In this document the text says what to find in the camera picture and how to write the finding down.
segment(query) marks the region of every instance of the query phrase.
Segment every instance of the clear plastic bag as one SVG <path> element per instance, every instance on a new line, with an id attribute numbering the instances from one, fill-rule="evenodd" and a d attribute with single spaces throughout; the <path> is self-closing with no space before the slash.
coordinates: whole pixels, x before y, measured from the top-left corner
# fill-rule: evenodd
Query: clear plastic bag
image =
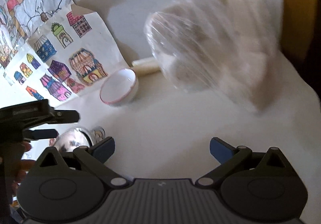
<path id="1" fill-rule="evenodd" d="M 265 0 L 174 0 L 145 34 L 176 88 L 218 89 L 250 111 L 271 101 L 279 45 Z"/>

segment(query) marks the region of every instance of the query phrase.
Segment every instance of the table surface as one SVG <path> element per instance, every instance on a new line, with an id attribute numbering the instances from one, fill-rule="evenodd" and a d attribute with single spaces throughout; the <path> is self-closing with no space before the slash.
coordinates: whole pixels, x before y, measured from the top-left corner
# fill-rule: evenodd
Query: table surface
<path id="1" fill-rule="evenodd" d="M 74 1 L 100 14 L 128 62 L 151 55 L 142 31 L 159 0 Z M 140 78 L 138 96 L 128 106 L 109 107 L 96 91 L 59 109 L 78 110 L 79 125 L 86 128 L 102 126 L 116 141 L 115 154 L 106 165 L 133 177 L 197 179 L 218 165 L 209 153 L 214 136 L 256 152 L 280 147 L 308 188 L 302 219 L 307 224 L 321 223 L 319 100 L 285 57 L 280 58 L 283 90 L 259 115 L 216 91 L 185 94 L 161 73 Z M 59 125 L 57 130 L 62 133 L 70 127 Z M 37 152 L 41 145 L 35 147 Z"/>

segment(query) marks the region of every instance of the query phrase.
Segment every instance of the white bowl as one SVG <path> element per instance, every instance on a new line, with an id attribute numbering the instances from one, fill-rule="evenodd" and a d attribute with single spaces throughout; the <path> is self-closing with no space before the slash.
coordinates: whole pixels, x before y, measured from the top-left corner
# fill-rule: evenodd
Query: white bowl
<path id="1" fill-rule="evenodd" d="M 100 98 L 110 106 L 131 102 L 138 91 L 138 79 L 133 70 L 124 68 L 109 75 L 102 84 Z"/>

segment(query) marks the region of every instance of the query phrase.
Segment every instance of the white paper sheet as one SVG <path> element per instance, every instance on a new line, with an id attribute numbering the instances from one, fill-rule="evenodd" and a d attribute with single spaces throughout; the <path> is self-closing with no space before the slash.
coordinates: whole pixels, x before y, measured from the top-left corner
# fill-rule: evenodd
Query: white paper sheet
<path id="1" fill-rule="evenodd" d="M 0 72 L 36 29 L 72 0 L 0 0 Z"/>
<path id="2" fill-rule="evenodd" d="M 107 76 L 128 67 L 100 16 L 68 5 L 31 36 L 7 66 L 7 75 L 30 101 L 57 107 L 100 89 Z"/>

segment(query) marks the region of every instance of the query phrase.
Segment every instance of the ribbed gray panel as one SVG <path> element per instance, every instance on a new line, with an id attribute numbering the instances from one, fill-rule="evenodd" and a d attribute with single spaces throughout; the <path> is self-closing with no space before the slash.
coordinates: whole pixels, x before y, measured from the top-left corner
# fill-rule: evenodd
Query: ribbed gray panel
<path id="1" fill-rule="evenodd" d="M 26 224 L 38 224 L 27 220 Z M 92 215 L 74 224 L 254 224 L 233 214 L 211 190 L 190 180 L 142 180 L 113 190 Z M 283 224 L 302 224 L 291 220 Z"/>

